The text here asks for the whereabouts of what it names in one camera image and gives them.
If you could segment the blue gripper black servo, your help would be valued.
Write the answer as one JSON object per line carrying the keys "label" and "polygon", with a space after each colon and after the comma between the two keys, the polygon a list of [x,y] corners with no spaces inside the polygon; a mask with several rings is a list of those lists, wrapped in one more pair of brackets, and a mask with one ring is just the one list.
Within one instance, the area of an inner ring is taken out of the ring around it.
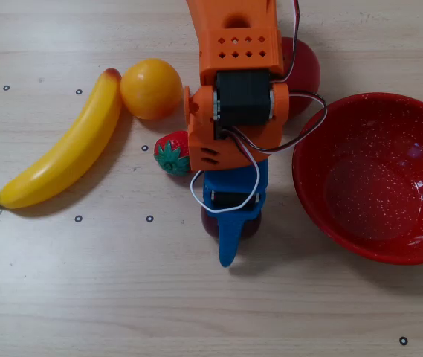
{"label": "blue gripper black servo", "polygon": [[[251,199],[239,210],[224,213],[204,212],[218,219],[219,262],[227,268],[237,254],[239,244],[245,235],[245,221],[256,219],[266,199],[268,186],[268,160],[257,164],[259,183]],[[211,210],[223,210],[240,206],[251,194],[256,184],[255,166],[240,167],[232,170],[216,170],[204,173],[203,200]]]}

